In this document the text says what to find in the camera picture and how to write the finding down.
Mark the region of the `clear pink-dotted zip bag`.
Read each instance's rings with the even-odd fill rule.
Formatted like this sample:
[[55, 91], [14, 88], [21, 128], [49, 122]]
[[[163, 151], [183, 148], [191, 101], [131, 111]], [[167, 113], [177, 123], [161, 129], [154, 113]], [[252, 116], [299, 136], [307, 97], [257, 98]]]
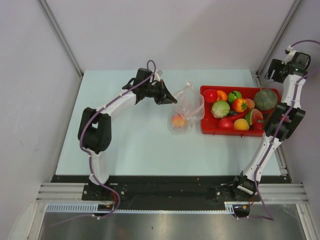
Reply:
[[[170, 113], [169, 128], [174, 135], [183, 134], [189, 131], [196, 123], [201, 121], [205, 115], [205, 100], [192, 82], [187, 82], [186, 85], [173, 94], [177, 103], [173, 104], [173, 109]], [[171, 117], [175, 114], [181, 115], [186, 119], [186, 124], [183, 128], [172, 128]]]

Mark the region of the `orange-red toy peach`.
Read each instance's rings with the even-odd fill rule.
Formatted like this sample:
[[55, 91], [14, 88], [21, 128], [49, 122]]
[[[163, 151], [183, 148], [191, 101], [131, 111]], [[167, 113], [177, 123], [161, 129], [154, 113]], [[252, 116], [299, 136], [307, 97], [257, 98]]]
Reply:
[[173, 129], [181, 129], [184, 128], [187, 121], [180, 114], [175, 114], [170, 119], [171, 127]]

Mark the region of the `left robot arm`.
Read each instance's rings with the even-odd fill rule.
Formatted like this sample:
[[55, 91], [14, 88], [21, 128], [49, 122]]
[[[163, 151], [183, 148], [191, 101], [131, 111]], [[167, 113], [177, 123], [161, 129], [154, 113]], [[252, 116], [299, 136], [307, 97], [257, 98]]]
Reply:
[[87, 107], [83, 110], [77, 138], [80, 149], [88, 155], [89, 180], [95, 184], [93, 194], [98, 199], [105, 200], [111, 193], [111, 188], [105, 184], [109, 179], [108, 167], [101, 155], [112, 140], [112, 121], [144, 98], [154, 99], [157, 105], [178, 102], [161, 79], [162, 74], [161, 70], [139, 68], [136, 76], [113, 100], [100, 108]]

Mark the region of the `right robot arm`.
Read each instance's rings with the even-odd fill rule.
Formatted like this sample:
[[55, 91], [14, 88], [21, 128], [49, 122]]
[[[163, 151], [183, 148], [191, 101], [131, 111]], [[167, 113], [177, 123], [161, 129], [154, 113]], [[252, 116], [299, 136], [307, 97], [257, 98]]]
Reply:
[[249, 200], [258, 193], [258, 184], [271, 155], [293, 134], [306, 114], [300, 98], [311, 56], [296, 50], [285, 53], [285, 59], [271, 61], [265, 74], [266, 79], [283, 84], [283, 94], [264, 122], [264, 133], [252, 160], [233, 181], [230, 194], [236, 201]]

